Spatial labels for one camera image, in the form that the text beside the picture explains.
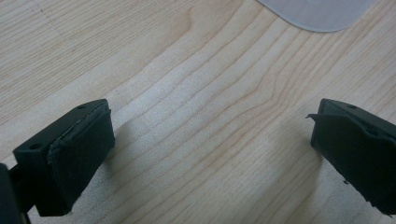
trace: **wooden tabletop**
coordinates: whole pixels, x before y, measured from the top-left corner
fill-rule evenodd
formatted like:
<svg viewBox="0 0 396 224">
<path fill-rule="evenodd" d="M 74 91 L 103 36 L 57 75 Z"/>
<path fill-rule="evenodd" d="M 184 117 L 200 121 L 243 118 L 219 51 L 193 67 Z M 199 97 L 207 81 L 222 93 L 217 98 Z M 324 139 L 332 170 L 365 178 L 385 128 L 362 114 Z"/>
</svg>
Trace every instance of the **wooden tabletop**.
<svg viewBox="0 0 396 224">
<path fill-rule="evenodd" d="M 396 123 L 396 1 L 296 28 L 254 0 L 0 3 L 0 158 L 107 98 L 117 143 L 33 223 L 396 223 L 309 145 L 329 98 Z"/>
</svg>

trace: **white plastic object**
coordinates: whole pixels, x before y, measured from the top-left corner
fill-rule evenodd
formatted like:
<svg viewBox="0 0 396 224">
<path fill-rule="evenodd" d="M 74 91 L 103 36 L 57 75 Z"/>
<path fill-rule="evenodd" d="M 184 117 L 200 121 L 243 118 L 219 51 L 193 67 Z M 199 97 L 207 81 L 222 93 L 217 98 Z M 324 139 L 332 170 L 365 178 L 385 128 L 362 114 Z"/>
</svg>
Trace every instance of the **white plastic object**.
<svg viewBox="0 0 396 224">
<path fill-rule="evenodd" d="M 347 28 L 375 0 L 259 0 L 284 20 L 316 32 Z"/>
</svg>

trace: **wood grain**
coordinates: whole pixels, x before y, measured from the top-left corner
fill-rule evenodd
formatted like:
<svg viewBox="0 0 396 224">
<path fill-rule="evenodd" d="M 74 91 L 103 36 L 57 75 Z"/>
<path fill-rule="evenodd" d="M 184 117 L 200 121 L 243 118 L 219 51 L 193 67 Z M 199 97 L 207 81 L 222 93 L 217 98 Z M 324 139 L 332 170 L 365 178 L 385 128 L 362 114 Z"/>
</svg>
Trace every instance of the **wood grain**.
<svg viewBox="0 0 396 224">
<path fill-rule="evenodd" d="M 0 159 L 106 97 L 116 147 L 33 223 L 396 223 L 309 146 L 321 98 L 396 123 L 396 2 L 330 34 L 256 1 L 0 2 Z"/>
</svg>

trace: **translucent plastic sheet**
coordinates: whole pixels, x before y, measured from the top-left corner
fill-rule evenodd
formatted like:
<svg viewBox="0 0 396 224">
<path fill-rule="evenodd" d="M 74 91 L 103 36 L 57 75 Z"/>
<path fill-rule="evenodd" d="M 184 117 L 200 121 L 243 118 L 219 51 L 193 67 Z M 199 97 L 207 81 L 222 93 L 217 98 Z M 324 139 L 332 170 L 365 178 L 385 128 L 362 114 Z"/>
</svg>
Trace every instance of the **translucent plastic sheet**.
<svg viewBox="0 0 396 224">
<path fill-rule="evenodd" d="M 306 30 L 332 32 L 347 28 L 375 0 L 259 0 L 284 20 Z"/>
</svg>

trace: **wooden table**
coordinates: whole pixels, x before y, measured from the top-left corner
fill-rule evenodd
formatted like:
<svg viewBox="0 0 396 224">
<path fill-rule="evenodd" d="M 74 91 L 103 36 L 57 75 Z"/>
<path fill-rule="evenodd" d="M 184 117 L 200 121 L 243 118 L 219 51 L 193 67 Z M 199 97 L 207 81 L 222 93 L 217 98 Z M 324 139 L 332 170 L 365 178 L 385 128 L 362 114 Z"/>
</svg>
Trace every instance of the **wooden table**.
<svg viewBox="0 0 396 224">
<path fill-rule="evenodd" d="M 107 98 L 116 147 L 33 223 L 396 223 L 309 145 L 322 98 L 396 123 L 396 1 L 301 30 L 254 0 L 2 1 L 0 158 Z"/>
</svg>

